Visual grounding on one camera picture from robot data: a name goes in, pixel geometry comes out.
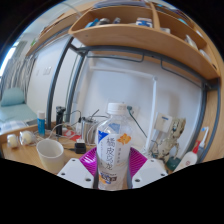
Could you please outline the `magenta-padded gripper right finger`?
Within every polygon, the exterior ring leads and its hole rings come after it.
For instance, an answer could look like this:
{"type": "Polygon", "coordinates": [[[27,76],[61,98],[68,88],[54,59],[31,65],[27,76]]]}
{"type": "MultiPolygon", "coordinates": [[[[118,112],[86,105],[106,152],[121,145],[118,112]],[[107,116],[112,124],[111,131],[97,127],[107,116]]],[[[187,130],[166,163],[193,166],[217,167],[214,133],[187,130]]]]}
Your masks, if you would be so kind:
{"type": "Polygon", "coordinates": [[[162,161],[147,159],[138,150],[131,148],[128,167],[128,188],[135,189],[148,185],[167,176],[162,161]]]}

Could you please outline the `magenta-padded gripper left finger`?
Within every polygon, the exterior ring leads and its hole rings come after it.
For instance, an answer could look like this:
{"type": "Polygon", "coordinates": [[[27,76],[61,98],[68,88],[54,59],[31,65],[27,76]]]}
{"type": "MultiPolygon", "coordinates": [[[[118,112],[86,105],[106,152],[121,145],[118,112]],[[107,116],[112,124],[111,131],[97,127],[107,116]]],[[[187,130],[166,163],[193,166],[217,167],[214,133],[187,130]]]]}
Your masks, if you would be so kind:
{"type": "Polygon", "coordinates": [[[92,148],[79,159],[71,158],[58,176],[84,188],[96,189],[97,177],[96,149],[92,148]]]}

